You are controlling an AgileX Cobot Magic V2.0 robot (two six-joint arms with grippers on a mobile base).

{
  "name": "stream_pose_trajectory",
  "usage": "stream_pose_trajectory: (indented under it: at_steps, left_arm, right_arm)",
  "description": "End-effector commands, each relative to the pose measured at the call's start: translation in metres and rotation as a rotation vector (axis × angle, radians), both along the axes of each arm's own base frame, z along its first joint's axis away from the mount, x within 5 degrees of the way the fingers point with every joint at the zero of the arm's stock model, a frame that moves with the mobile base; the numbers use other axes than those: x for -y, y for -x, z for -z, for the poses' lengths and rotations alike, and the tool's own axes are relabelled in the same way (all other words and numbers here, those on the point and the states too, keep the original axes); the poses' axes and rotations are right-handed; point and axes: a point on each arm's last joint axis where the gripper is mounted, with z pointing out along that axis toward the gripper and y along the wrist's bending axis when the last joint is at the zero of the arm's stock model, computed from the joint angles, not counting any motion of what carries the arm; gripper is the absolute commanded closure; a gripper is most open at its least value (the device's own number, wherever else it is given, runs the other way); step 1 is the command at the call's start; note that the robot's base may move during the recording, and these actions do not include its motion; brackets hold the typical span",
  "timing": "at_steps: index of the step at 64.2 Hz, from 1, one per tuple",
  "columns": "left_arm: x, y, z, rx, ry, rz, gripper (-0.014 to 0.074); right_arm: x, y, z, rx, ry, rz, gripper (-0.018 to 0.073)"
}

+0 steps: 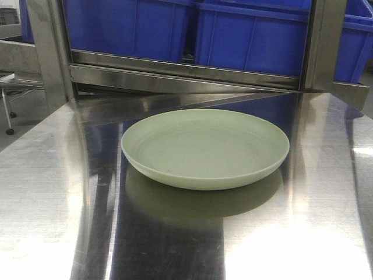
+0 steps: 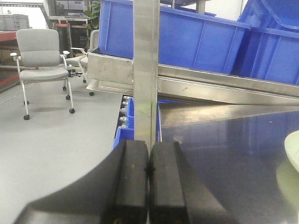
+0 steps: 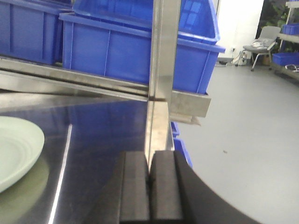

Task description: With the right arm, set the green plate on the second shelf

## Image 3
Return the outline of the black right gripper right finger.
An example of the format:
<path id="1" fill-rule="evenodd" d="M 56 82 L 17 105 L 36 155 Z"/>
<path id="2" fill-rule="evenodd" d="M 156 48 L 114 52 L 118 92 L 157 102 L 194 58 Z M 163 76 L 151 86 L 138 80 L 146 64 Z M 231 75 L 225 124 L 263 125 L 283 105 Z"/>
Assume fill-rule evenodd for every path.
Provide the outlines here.
<path id="1" fill-rule="evenodd" d="M 153 224 L 255 224 L 213 192 L 180 152 L 155 152 L 150 171 Z"/>

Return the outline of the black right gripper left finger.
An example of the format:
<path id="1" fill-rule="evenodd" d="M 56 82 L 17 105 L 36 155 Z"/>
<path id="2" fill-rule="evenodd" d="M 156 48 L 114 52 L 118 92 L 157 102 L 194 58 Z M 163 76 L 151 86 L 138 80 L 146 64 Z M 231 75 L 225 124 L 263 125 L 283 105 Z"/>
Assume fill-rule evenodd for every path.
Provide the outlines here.
<path id="1" fill-rule="evenodd" d="M 148 224 L 148 165 L 141 151 L 122 151 L 84 224 Z"/>

